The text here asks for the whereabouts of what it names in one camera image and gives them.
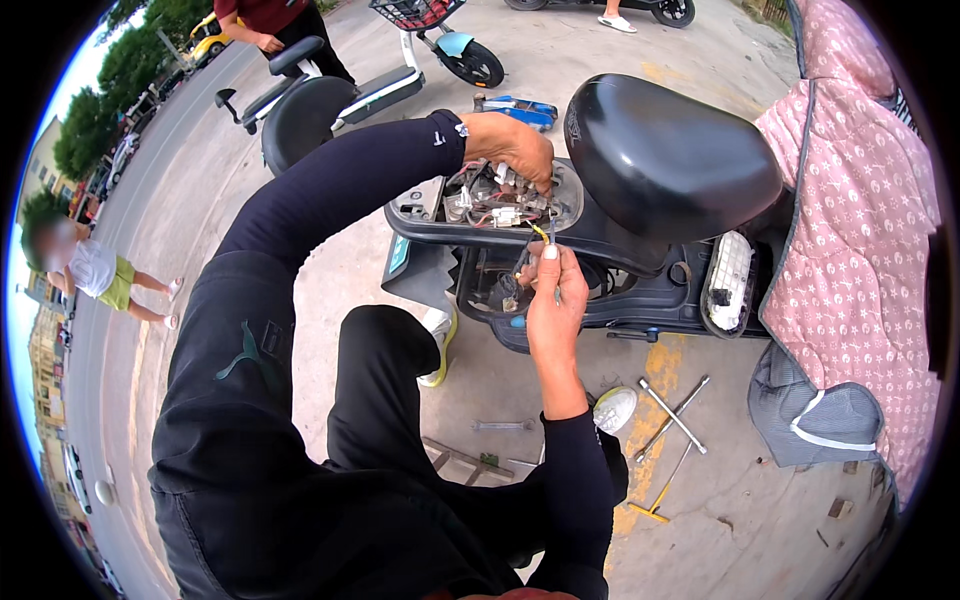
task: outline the pink quilted cover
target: pink quilted cover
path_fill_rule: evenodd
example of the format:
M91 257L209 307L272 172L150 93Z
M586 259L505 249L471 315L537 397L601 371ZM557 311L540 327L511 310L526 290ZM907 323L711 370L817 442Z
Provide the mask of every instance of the pink quilted cover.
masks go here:
M924 329L927 235L939 224L930 157L874 99L893 75L859 17L839 0L799 0L812 128L785 263L762 311L767 328L819 389L870 390L885 426L876 449L906 506L924 465L939 382ZM796 185L810 83L800 80L756 125Z

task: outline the basket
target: basket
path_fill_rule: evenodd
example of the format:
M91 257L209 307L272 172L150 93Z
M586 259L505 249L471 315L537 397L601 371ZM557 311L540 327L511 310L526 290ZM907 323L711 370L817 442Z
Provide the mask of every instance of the basket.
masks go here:
M407 32L438 27L465 0L371 0L370 8Z

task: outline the gray cloth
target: gray cloth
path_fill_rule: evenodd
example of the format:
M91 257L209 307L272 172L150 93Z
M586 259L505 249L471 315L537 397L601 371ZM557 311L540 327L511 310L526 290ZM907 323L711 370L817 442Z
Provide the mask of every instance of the gray cloth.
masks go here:
M873 461L875 450L831 448L801 439L790 423L803 413L817 389L792 357L776 343L763 352L747 393L754 426L780 467L829 461ZM843 383L798 422L808 434L845 444L872 444L883 428L883 413L873 394L857 383Z

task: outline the concrete ground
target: concrete ground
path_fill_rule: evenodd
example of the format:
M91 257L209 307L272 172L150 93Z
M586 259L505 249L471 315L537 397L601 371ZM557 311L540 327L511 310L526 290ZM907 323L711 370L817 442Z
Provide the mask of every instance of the concrete ground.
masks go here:
M671 87L748 119L782 96L796 81L792 44L757 25L729 0L700 0L694 23L684 30L658 24L648 12L624 11L638 28L620 34L596 21L600 7L512 12L498 0L471 2L449 24L469 31L493 50L508 75L496 91L557 105L588 77L602 72L635 75ZM327 19L333 46L358 81L400 64L397 33L385 19L352 2ZM438 65L417 45L427 85L417 96L368 120L423 116L434 108L470 110L472 88ZM208 67L218 68L220 60ZM230 86L242 107L271 84L265 64L252 59ZM565 155L559 128L549 135ZM376 177L376 166L370 167ZM165 174L136 231L129 259L160 277L196 280L243 202L271 178L248 136L210 103ZM379 289L391 233L378 211L314 251L295 289L299 336L294 346L294 422L310 456L325 458L325 418L333 401L338 325L364 303L390 303L417 315L423 308ZM175 308L182 311L187 294ZM165 301L138 295L156 309ZM121 503L133 505L133 530L162 560L146 482L150 438L166 389L166 371L175 338L159 327L130 327L113 315L106 353L131 365L104 376L105 414L126 417L104 433L105 447L128 448L123 457L131 479ZM461 319L449 352L445 384L422 395L424 436L479 456L489 452L516 472L526 469L506 458L536 461L542 431L474 433L471 420L523 420L540 411L540 393L530 358L501 347L485 325ZM632 385L644 375L655 389L680 401L703 374L712 377L686 413L709 454L689 457L662 503L662 524L615 509L614 537L606 575L613 598L817 598L825 597L877 528L890 498L871 486L871 470L856 475L841 465L798 472L777 468L747 414L746 391L764 342L665 335L655 345L608 340L585 331L578 351L580 374L599 396L615 385ZM636 414L618 433L631 456L660 426L664 413L641 396ZM685 447L674 430L654 447L642 467L631 463L628 499L648 506ZM827 517L835 497L852 500L851 515Z

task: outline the black pants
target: black pants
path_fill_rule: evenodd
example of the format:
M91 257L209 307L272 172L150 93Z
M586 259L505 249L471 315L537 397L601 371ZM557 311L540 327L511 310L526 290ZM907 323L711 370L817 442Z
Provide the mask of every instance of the black pants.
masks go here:
M297 18L291 21L289 25L274 34L274 37L283 42L285 48L289 48L307 36L322 37L324 42L326 42L323 48L308 57L317 65L321 73L339 77L352 84L356 84L356 81L347 72L347 68L344 67L344 64L337 58L337 53L333 51L330 36L326 34L324 18L320 15L317 5L313 2L308 3L308 6L303 9L303 12L297 15ZM276 56L276 53L263 52L263 55L267 57L267 59L271 59ZM283 73L287 77L297 77L301 73L300 69L296 66L291 67L288 71L289 72Z
M473 534L513 566L543 549L546 514L541 468L500 488L443 480L420 441L417 377L440 366L433 337L408 312L360 306L340 328L335 401L327 417L324 463L334 470L400 470L439 496ZM617 438L599 432L616 492L627 496L627 466Z

